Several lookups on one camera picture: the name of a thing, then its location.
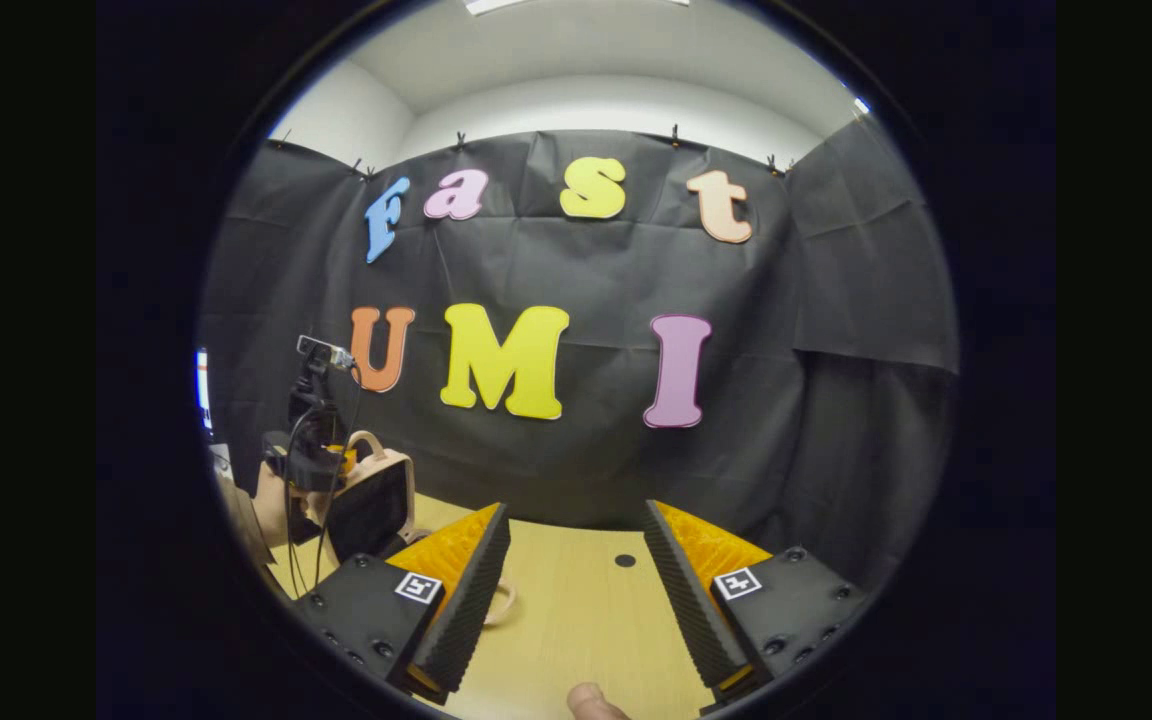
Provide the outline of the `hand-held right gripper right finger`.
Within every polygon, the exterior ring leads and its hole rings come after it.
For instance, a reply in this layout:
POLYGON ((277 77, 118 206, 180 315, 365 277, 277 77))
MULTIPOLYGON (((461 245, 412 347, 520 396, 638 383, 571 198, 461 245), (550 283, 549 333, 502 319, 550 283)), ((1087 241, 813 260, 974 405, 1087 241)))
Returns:
POLYGON ((799 674, 867 606, 867 592, 801 546, 765 551, 647 500, 643 535, 702 684, 738 702, 799 674))

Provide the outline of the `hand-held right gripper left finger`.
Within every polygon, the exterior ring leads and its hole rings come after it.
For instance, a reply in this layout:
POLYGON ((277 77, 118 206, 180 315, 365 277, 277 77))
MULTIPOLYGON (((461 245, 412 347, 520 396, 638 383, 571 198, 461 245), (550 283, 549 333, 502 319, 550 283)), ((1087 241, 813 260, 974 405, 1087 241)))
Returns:
POLYGON ((388 559, 340 560, 294 609, 353 670, 444 705, 488 626, 509 544, 507 507, 492 503, 388 559))

